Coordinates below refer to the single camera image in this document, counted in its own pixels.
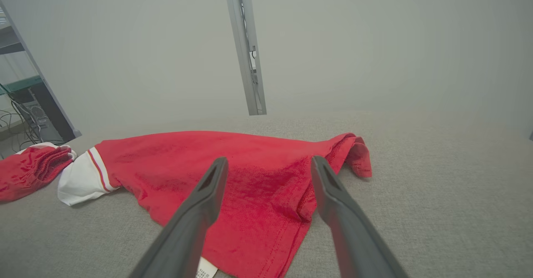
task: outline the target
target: white sleeve cuff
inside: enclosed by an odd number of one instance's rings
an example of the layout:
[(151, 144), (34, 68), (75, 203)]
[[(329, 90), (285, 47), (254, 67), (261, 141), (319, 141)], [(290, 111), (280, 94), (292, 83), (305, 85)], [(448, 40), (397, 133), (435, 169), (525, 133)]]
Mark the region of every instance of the white sleeve cuff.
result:
[(68, 206), (72, 206), (96, 199), (116, 189), (118, 187), (112, 187), (109, 183), (105, 164), (96, 148), (93, 147), (61, 172), (57, 198)]

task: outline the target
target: stitched seam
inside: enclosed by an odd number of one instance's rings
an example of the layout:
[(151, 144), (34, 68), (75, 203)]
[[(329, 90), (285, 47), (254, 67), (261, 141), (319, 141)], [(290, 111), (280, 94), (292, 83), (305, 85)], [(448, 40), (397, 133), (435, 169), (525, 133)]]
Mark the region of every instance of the stitched seam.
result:
[(298, 225), (298, 229), (297, 229), (297, 231), (296, 231), (296, 234), (294, 235), (293, 242), (292, 242), (292, 244), (291, 244), (291, 249), (289, 249), (289, 255), (287, 256), (287, 260), (285, 261), (285, 264), (284, 264), (284, 265), (282, 266), (282, 268), (281, 268), (281, 272), (283, 272), (284, 269), (285, 269), (285, 272), (287, 273), (287, 270), (288, 270), (288, 269), (286, 268), (287, 263), (289, 263), (289, 265), (290, 265), (290, 263), (292, 262), (292, 260), (289, 261), (289, 259), (291, 259), (291, 253), (292, 253), (292, 251), (295, 249), (295, 243), (296, 243), (296, 238), (298, 237), (298, 233), (299, 233), (300, 229), (301, 229), (303, 226), (304, 226), (304, 223), (299, 223), (299, 225)]
[(279, 236), (284, 236), (285, 235), (285, 231), (287, 230), (287, 223), (288, 221), (285, 220), (285, 225), (283, 226), (283, 228), (280, 230), (280, 232), (278, 233), (278, 235), (276, 236), (276, 240), (278, 240), (278, 246), (272, 248), (272, 251), (270, 251), (270, 265), (268, 266), (268, 268), (266, 269), (266, 271), (264, 271), (265, 269), (265, 266), (267, 266), (267, 263), (265, 263), (263, 265), (263, 268), (261, 269), (261, 272), (259, 273), (259, 277), (264, 277), (263, 276), (263, 273), (268, 273), (268, 270), (270, 270), (270, 267), (272, 267), (272, 264), (274, 263), (274, 258), (272, 257), (273, 255), (275, 256), (276, 253), (278, 252), (279, 250), (279, 246), (281, 245), (281, 242), (279, 241)]

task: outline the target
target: white wall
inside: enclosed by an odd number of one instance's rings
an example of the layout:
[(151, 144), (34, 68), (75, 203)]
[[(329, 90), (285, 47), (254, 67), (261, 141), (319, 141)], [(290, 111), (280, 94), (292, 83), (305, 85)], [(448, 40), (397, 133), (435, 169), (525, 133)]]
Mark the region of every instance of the white wall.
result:
[(253, 0), (268, 113), (467, 113), (533, 130), (533, 0)]
[(75, 128), (247, 115), (226, 0), (1, 0)]

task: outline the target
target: white stripe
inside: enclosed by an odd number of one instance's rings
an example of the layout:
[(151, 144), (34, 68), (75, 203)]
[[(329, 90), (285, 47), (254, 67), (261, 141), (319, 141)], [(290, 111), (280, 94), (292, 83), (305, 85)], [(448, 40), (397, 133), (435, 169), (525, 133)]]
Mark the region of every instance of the white stripe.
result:
[(98, 153), (98, 150), (95, 147), (92, 147), (89, 149), (91, 151), (91, 154), (93, 155), (93, 158), (95, 159), (95, 162), (97, 163), (97, 166), (100, 168), (102, 172), (102, 178), (103, 182), (105, 183), (105, 188), (109, 189), (110, 191), (118, 189), (118, 187), (112, 187), (111, 183), (109, 183), (109, 176), (107, 176), (107, 169), (105, 168), (105, 164), (103, 164), (102, 157), (100, 156), (100, 153)]

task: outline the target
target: metal frame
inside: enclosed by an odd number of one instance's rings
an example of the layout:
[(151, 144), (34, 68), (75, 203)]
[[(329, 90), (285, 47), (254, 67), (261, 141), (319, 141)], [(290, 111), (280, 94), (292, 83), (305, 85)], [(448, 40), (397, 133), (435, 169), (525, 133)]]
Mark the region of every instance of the metal frame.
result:
[(50, 88), (50, 86), (49, 86), (48, 82), (46, 81), (44, 75), (42, 75), (42, 72), (40, 71), (39, 66), (35, 62), (35, 59), (33, 58), (33, 55), (31, 54), (30, 50), (28, 50), (28, 46), (24, 42), (23, 38), (20, 36), (19, 30), (17, 30), (17, 26), (15, 25), (15, 23), (13, 23), (13, 20), (11, 19), (11, 16), (9, 16), (9, 12), (6, 10), (5, 5), (4, 5), (4, 3), (2, 3), (1, 0), (0, 0), (0, 7), (2, 7), (2, 10), (4, 11), (5, 17), (7, 18), (7, 20), (11, 24), (11, 27), (13, 28), (13, 31), (15, 32), (15, 35), (18, 37), (18, 39), (19, 39), (20, 43), (22, 44), (26, 54), (28, 54), (28, 57), (30, 58), (30, 61), (32, 62), (33, 66), (35, 67), (35, 69), (36, 69), (37, 73), (39, 74), (40, 78), (42, 79), (42, 82), (44, 82), (44, 85), (48, 89), (48, 92), (50, 92), (50, 95), (52, 96), (52, 99), (57, 104), (57, 107), (59, 107), (59, 111), (61, 111), (61, 113), (63, 114), (63, 117), (65, 117), (65, 120), (67, 120), (67, 123), (69, 124), (70, 128), (72, 129), (72, 133), (74, 133), (75, 137), (82, 136), (82, 133), (80, 132), (80, 130), (74, 128), (72, 122), (70, 121), (70, 119), (68, 118), (67, 114), (65, 113), (65, 110), (63, 109), (63, 107), (61, 107), (61, 104), (59, 104), (59, 100), (57, 99), (57, 97), (55, 96), (54, 92)]
[[(237, 50), (240, 74), (242, 76), (242, 84), (244, 86), (246, 103), (248, 105), (248, 113), (250, 115), (265, 115), (267, 114), (267, 108), (264, 100), (263, 77), (261, 75), (261, 66), (259, 63), (257, 38), (255, 37), (252, 0), (226, 1), (228, 3), (230, 20), (232, 22), (235, 48)], [(242, 7), (244, 7), (246, 26), (245, 18), (243, 18), (242, 15)], [(255, 73), (252, 69), (252, 62), (250, 59), (250, 52), (253, 51), (257, 54), (255, 57)]]

